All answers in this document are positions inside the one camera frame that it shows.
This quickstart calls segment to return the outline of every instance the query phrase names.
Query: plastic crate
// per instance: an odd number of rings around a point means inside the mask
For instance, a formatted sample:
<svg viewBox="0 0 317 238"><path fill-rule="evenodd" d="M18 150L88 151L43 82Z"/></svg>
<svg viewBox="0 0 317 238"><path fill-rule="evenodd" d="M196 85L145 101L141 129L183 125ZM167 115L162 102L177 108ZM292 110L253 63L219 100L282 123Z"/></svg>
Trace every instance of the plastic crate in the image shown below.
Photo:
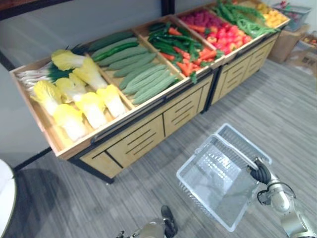
<svg viewBox="0 0 317 238"><path fill-rule="evenodd" d="M310 7L288 5L282 8L279 3L274 4L272 7L288 16L291 20L285 27L287 31L297 31L305 22L308 14L311 12Z"/></svg>
<svg viewBox="0 0 317 238"><path fill-rule="evenodd" d="M252 163L254 156L272 162L246 137L224 124L195 151L176 176L183 191L208 217L233 232L259 186L247 171L248 161Z"/></svg>

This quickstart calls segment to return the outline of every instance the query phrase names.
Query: basket handle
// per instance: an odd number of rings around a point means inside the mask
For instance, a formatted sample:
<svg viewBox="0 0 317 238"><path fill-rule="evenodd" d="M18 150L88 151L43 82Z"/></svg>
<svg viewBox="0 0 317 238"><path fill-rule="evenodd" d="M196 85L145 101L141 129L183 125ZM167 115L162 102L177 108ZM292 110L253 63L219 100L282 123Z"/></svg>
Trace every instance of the basket handle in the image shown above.
<svg viewBox="0 0 317 238"><path fill-rule="evenodd" d="M254 163L252 160L250 160L245 154L243 154L240 150L238 150L236 147L234 147L232 144L230 144L228 141L226 141L221 136L215 134L215 137L219 139L226 147L232 149L235 153L238 154L238 156L243 159L250 167L252 167L254 170L259 170L259 167Z"/></svg>

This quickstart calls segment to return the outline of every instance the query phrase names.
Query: white round table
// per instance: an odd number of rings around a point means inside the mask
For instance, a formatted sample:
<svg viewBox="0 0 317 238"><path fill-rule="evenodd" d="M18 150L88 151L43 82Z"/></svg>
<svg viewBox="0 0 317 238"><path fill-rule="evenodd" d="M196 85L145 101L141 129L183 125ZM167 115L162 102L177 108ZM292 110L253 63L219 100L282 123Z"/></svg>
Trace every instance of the white round table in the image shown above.
<svg viewBox="0 0 317 238"><path fill-rule="evenodd" d="M0 159L0 237L11 219L16 200L16 183L12 169Z"/></svg>

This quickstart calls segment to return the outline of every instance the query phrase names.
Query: wooden cabinet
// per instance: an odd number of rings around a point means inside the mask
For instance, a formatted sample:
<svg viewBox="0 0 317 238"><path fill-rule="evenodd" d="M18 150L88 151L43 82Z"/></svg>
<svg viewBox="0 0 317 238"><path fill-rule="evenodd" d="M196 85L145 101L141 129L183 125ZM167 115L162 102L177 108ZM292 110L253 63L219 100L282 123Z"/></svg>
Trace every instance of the wooden cabinet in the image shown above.
<svg viewBox="0 0 317 238"><path fill-rule="evenodd" d="M211 104L214 104L220 98L228 94L263 66L277 37L278 34L272 36L222 68Z"/></svg>
<svg viewBox="0 0 317 238"><path fill-rule="evenodd" d="M266 59L266 53L269 49L269 44L263 46L259 50L257 50L252 56L249 63L249 66L245 72L244 78L241 82L249 78L252 74L257 72L263 65Z"/></svg>
<svg viewBox="0 0 317 238"><path fill-rule="evenodd" d="M122 171L120 167L105 151L92 155L88 153L80 158L86 164L90 165L99 172L113 178L116 174Z"/></svg>
<svg viewBox="0 0 317 238"><path fill-rule="evenodd" d="M123 167L127 167L155 147L163 139L163 119L162 115L159 115L111 146L107 149L107 152L109 152L119 164Z"/></svg>
<svg viewBox="0 0 317 238"><path fill-rule="evenodd" d="M137 123L97 146L80 160L112 178L192 119L205 106L208 76Z"/></svg>
<svg viewBox="0 0 317 238"><path fill-rule="evenodd" d="M163 113L166 136L171 135L197 114L201 94L202 88Z"/></svg>

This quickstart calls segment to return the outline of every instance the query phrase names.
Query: red tomato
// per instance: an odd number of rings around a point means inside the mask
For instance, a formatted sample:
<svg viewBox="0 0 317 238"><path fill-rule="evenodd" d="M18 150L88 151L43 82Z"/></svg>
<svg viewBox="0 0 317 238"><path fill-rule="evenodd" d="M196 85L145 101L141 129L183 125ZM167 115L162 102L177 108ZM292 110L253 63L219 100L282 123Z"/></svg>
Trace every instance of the red tomato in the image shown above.
<svg viewBox="0 0 317 238"><path fill-rule="evenodd" d="M242 40L243 40L243 37L238 35L238 36L234 37L234 41L233 42L242 41Z"/></svg>
<svg viewBox="0 0 317 238"><path fill-rule="evenodd" d="M227 39L226 38L220 38L220 39L218 39L217 42L225 46L227 44Z"/></svg>
<svg viewBox="0 0 317 238"><path fill-rule="evenodd" d="M233 37L227 37L227 44L233 43L234 42L234 38Z"/></svg>
<svg viewBox="0 0 317 238"><path fill-rule="evenodd" d="M236 34L238 32L239 28L237 26L230 26L229 31L233 32Z"/></svg>
<svg viewBox="0 0 317 238"><path fill-rule="evenodd" d="M238 31L237 31L237 35L239 35L239 36L245 36L246 34L245 34L243 31L238 30Z"/></svg>
<svg viewBox="0 0 317 238"><path fill-rule="evenodd" d="M234 37L235 34L234 34L233 32L231 32L231 31L228 31L228 32L226 33L226 36L227 36L227 38L229 38L229 37Z"/></svg>
<svg viewBox="0 0 317 238"><path fill-rule="evenodd" d="M213 37L213 36L208 36L208 37L207 37L207 41L208 41L209 43L215 43L215 42L217 42L217 38L216 38L216 37Z"/></svg>
<svg viewBox="0 0 317 238"><path fill-rule="evenodd" d="M242 39L243 44L246 44L252 40L251 36L244 36Z"/></svg>
<svg viewBox="0 0 317 238"><path fill-rule="evenodd" d="M214 33L217 33L218 32L218 28L216 26L211 26L210 27L210 31L214 32Z"/></svg>
<svg viewBox="0 0 317 238"><path fill-rule="evenodd" d="M237 48L243 46L243 42L241 40L240 41L235 41L234 43L237 46Z"/></svg>
<svg viewBox="0 0 317 238"><path fill-rule="evenodd" d="M223 22L223 23L221 24L221 27L224 28L224 29L228 29L230 26L231 26L231 24L228 23L228 22Z"/></svg>
<svg viewBox="0 0 317 238"><path fill-rule="evenodd" d="M211 37L215 37L215 38L217 38L217 34L216 34L216 33L214 33L214 32L210 32L210 33L208 34L208 36L211 36Z"/></svg>
<svg viewBox="0 0 317 238"><path fill-rule="evenodd" d="M225 36L226 36L225 30L220 29L220 30L217 32L217 38L218 38L218 39L222 39L222 38L224 38Z"/></svg>
<svg viewBox="0 0 317 238"><path fill-rule="evenodd" d="M221 44L221 43L219 43L219 42L213 43L213 45L214 45L217 49L223 48L223 44Z"/></svg>
<svg viewBox="0 0 317 238"><path fill-rule="evenodd" d="M231 50L228 46L221 48L221 50L224 52L225 55L231 53Z"/></svg>
<svg viewBox="0 0 317 238"><path fill-rule="evenodd" d="M230 49L231 52L234 51L234 50L237 48L237 46L236 46L235 43L230 43L230 44L228 45L228 47L229 47L229 49Z"/></svg>

